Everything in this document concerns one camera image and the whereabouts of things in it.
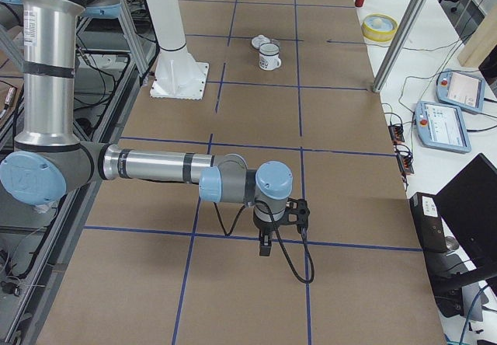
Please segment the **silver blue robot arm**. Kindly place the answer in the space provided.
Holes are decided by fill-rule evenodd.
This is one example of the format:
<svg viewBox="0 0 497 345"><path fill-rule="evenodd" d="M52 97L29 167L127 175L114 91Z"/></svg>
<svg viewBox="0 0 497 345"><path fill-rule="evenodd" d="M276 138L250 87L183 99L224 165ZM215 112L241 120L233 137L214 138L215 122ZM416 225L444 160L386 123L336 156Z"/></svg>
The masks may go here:
<svg viewBox="0 0 497 345"><path fill-rule="evenodd" d="M47 204L98 179L192 183L202 200L253 209L259 252L270 253L290 224L293 176L278 161L249 169L239 155L147 152L79 140L73 131L76 26L79 16L116 17L121 0L20 0L24 36L24 127L1 164L15 199Z"/></svg>

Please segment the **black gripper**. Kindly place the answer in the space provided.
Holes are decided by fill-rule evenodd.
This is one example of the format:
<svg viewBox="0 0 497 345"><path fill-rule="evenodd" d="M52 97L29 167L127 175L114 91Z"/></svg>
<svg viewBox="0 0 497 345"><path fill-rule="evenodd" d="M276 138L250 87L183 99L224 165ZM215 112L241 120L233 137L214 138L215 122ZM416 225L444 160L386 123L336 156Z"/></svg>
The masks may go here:
<svg viewBox="0 0 497 345"><path fill-rule="evenodd" d="M278 222L263 221L258 217L254 217L254 225L259 230L259 255L270 256L272 234L279 228Z"/></svg>

